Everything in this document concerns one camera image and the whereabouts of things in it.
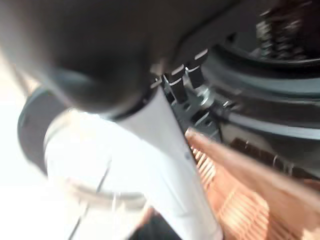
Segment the robot right hand black glove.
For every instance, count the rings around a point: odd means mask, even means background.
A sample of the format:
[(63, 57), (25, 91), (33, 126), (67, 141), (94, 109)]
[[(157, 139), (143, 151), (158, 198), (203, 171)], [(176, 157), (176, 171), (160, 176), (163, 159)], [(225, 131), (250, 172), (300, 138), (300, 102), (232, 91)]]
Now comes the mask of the robot right hand black glove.
[(237, 0), (3, 0), (0, 46), (63, 102), (115, 121), (144, 153), (136, 187), (183, 240), (221, 240), (185, 135), (155, 76), (219, 40)]

